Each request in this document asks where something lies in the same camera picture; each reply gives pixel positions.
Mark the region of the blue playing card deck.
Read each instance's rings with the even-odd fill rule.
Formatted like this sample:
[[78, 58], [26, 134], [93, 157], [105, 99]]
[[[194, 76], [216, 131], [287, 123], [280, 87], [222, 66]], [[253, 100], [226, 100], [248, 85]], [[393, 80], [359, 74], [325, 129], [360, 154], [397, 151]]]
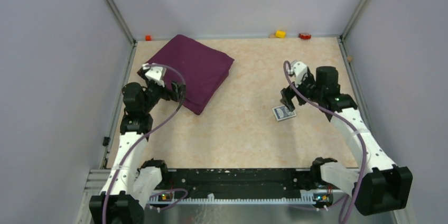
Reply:
[[277, 122], [296, 117], [295, 111], [290, 111], [286, 106], [278, 106], [272, 109]]

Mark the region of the purple cloth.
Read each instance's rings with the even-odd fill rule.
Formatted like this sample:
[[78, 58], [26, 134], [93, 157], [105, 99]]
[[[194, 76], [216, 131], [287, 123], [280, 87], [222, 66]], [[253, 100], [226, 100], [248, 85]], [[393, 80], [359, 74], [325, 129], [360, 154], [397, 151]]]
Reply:
[[176, 69], [185, 79], [183, 106], [200, 115], [213, 94], [229, 76], [234, 59], [192, 38], [178, 34], [147, 63]]

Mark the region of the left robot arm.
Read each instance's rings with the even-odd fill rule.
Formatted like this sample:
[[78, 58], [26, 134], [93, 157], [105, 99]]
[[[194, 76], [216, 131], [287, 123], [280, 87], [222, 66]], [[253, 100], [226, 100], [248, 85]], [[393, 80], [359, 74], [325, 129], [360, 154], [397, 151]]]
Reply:
[[139, 162], [150, 134], [173, 115], [153, 127], [150, 111], [161, 100], [185, 100], [184, 83], [172, 81], [163, 87], [151, 80], [146, 87], [137, 82], [122, 88], [124, 115], [119, 126], [119, 145], [114, 164], [103, 188], [91, 197], [89, 210], [94, 223], [143, 223], [144, 209], [155, 188], [169, 183], [169, 174], [157, 166], [140, 167]]

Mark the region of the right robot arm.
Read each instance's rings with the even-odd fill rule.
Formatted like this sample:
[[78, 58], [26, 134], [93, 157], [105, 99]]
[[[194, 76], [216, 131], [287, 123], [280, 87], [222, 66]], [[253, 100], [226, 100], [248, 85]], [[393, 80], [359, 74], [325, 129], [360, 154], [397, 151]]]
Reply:
[[343, 94], [335, 67], [322, 66], [312, 74], [299, 61], [285, 62], [283, 73], [288, 86], [281, 90], [281, 103], [290, 111], [292, 102], [310, 104], [323, 112], [344, 137], [355, 158], [359, 171], [344, 167], [332, 158], [316, 158], [312, 164], [310, 182], [316, 188], [331, 184], [342, 190], [344, 199], [340, 223], [345, 223], [353, 209], [363, 216], [406, 208], [413, 174], [406, 166], [398, 166], [379, 146], [360, 110], [349, 94]]

